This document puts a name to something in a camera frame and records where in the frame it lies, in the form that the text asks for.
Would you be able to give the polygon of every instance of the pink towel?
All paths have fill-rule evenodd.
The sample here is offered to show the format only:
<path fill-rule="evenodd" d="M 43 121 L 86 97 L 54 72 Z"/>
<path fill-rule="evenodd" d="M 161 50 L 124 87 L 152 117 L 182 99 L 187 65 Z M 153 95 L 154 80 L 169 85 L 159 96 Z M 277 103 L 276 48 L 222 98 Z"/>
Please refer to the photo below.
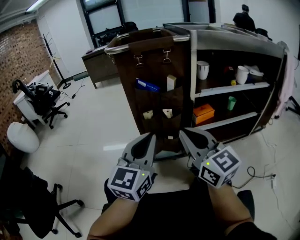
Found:
<path fill-rule="evenodd" d="M 273 117 L 281 115 L 286 102 L 289 100 L 289 97 L 293 94 L 295 67 L 296 64 L 295 64 L 294 56 L 290 52 L 287 52 L 285 76 L 283 80 L 282 89 L 279 92 L 279 100 L 277 103 L 277 108 L 273 113 Z"/>

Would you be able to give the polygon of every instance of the brown fabric organizer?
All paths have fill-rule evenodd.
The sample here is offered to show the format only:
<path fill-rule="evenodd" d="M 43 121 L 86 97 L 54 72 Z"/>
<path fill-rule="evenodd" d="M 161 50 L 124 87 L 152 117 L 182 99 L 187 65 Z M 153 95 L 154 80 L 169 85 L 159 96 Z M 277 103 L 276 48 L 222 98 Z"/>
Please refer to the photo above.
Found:
<path fill-rule="evenodd" d="M 128 44 L 129 51 L 114 54 L 127 100 L 140 134 L 153 132 L 157 135 L 157 153 L 161 150 L 179 152 L 182 146 L 178 139 L 182 127 L 190 127 L 193 103 L 190 100 L 190 42 L 173 40 L 169 30 L 146 29 L 129 33 L 129 37 L 114 38 L 108 47 Z M 171 62 L 164 62 L 167 56 Z M 176 88 L 166 92 L 168 75 L 177 78 Z M 136 88 L 140 78 L 161 88 L 151 92 Z M 173 109 L 173 118 L 167 119 L 163 109 Z M 145 120 L 143 113 L 153 110 L 153 118 Z"/>

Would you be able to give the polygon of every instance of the white mug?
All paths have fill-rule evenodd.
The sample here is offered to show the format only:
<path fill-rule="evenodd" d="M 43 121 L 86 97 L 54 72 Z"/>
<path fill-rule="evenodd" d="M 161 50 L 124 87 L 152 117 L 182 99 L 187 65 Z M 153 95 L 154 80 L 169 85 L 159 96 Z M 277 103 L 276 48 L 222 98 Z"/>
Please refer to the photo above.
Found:
<path fill-rule="evenodd" d="M 201 80 L 205 80 L 210 71 L 210 65 L 205 61 L 197 61 L 197 77 Z"/>
<path fill-rule="evenodd" d="M 249 70 L 243 66 L 238 67 L 238 72 L 236 74 L 236 80 L 239 84 L 245 84 L 248 79 Z"/>

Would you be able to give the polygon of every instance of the person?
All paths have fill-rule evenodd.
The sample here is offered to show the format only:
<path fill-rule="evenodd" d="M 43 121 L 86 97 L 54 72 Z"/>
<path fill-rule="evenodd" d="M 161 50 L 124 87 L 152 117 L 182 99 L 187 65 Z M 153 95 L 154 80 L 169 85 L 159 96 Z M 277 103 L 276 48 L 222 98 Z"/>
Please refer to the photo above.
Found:
<path fill-rule="evenodd" d="M 253 19 L 249 16 L 249 7 L 243 4 L 242 10 L 242 13 L 237 13 L 233 18 L 235 26 L 254 32 L 255 24 Z"/>
<path fill-rule="evenodd" d="M 189 190 L 146 193 L 140 202 L 117 198 L 105 182 L 111 205 L 94 222 L 87 240 L 102 239 L 264 239 L 249 210 L 224 184 L 216 189 L 195 178 Z"/>

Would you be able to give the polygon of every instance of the tiled floor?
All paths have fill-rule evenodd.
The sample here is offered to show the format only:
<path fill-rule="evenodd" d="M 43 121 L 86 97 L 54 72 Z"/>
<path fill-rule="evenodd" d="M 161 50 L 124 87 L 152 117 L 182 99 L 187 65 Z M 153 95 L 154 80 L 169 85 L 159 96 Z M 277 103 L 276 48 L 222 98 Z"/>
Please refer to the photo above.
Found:
<path fill-rule="evenodd" d="M 82 80 L 72 81 L 71 87 L 64 91 L 71 96 L 81 84 Z M 99 84 L 98 89 L 94 89 L 89 78 L 84 79 L 83 84 L 85 86 L 73 100 L 61 95 L 64 100 L 60 103 L 66 100 L 71 103 L 65 108 L 67 119 L 58 116 L 53 130 L 38 125 L 40 148 L 25 156 L 22 164 L 47 180 L 49 190 L 54 183 L 62 184 L 59 201 L 81 199 L 85 202 L 83 209 L 71 206 L 63 212 L 85 239 L 106 203 L 104 181 L 116 165 L 124 145 L 139 133 L 118 79 Z M 243 161 L 233 179 L 235 186 L 249 178 L 248 166 L 253 166 L 256 174 L 263 174 L 264 169 L 266 174 L 277 174 L 275 192 L 270 182 L 262 179 L 252 180 L 243 189 L 253 192 L 257 226 L 280 240 L 289 239 L 299 227 L 299 143 L 300 119 L 291 112 L 285 112 L 262 132 L 231 143 Z M 188 189 L 193 178 L 186 158 L 164 161 L 155 164 L 155 168 L 158 177 L 151 193 Z M 27 225 L 20 225 L 20 228 L 24 240 L 38 239 Z M 58 223 L 58 230 L 58 235 L 49 233 L 46 239 L 75 239 L 62 224 Z"/>

